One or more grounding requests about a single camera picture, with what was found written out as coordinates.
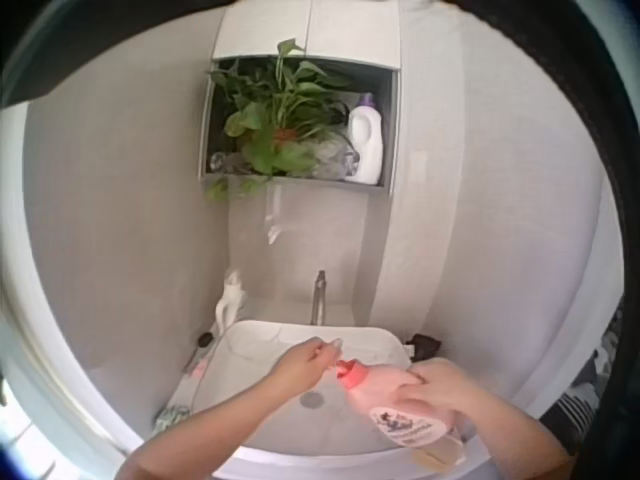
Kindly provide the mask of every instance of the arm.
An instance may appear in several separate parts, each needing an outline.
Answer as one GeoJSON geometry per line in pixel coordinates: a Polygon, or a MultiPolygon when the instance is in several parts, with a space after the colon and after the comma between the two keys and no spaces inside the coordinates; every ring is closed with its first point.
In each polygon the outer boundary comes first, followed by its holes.
{"type": "Polygon", "coordinates": [[[410,371],[425,383],[400,387],[398,399],[422,400],[467,416],[507,478],[530,479],[569,462],[542,424],[482,389],[451,362],[428,360],[410,371]]]}
{"type": "Polygon", "coordinates": [[[207,478],[271,413],[312,388],[339,355],[339,349],[317,338],[292,347],[253,387],[143,444],[123,464],[116,480],[207,478]]]}

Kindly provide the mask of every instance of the white bottle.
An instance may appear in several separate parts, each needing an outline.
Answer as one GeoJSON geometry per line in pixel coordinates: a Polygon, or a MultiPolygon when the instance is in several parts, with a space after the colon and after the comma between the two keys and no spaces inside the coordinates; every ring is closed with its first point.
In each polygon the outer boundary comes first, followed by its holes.
{"type": "Polygon", "coordinates": [[[355,173],[347,175],[345,180],[377,185],[382,172],[382,118],[371,93],[362,95],[349,115],[349,140],[360,158],[355,173]]]}
{"type": "Polygon", "coordinates": [[[222,337],[231,325],[233,325],[237,320],[240,320],[240,311],[243,309],[246,299],[247,294],[242,289],[240,272],[233,268],[227,269],[224,279],[222,298],[216,305],[218,337],[222,337]]]}

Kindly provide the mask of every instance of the pink bottle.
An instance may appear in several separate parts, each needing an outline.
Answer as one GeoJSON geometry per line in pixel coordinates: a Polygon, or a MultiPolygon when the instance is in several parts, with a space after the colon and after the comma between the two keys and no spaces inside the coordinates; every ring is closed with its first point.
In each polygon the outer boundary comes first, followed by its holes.
{"type": "Polygon", "coordinates": [[[394,401],[393,394],[400,385],[421,383],[401,368],[339,360],[336,372],[353,408],[369,415],[398,445],[424,447],[444,437],[454,425],[455,415],[449,410],[414,400],[394,401]]]}

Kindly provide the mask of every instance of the hand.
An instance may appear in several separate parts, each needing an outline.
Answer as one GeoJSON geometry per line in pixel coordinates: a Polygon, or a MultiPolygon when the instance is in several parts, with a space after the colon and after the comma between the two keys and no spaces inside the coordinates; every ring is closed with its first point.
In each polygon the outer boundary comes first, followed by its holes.
{"type": "Polygon", "coordinates": [[[265,382],[286,401],[313,388],[340,358],[338,347],[317,337],[294,345],[271,369],[265,382]]]}
{"type": "Polygon", "coordinates": [[[444,358],[415,363],[408,370],[422,384],[403,385],[396,390],[397,401],[418,400],[434,407],[466,413],[467,405],[484,393],[461,368],[444,358]]]}

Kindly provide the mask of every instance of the bottle label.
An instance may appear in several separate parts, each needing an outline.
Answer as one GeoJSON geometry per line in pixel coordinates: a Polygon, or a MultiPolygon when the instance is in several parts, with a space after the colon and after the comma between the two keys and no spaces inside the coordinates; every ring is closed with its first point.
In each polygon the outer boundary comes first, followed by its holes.
{"type": "Polygon", "coordinates": [[[369,416],[382,433],[403,447],[422,447],[447,433],[447,427],[442,422],[434,422],[393,408],[372,408],[369,416]]]}

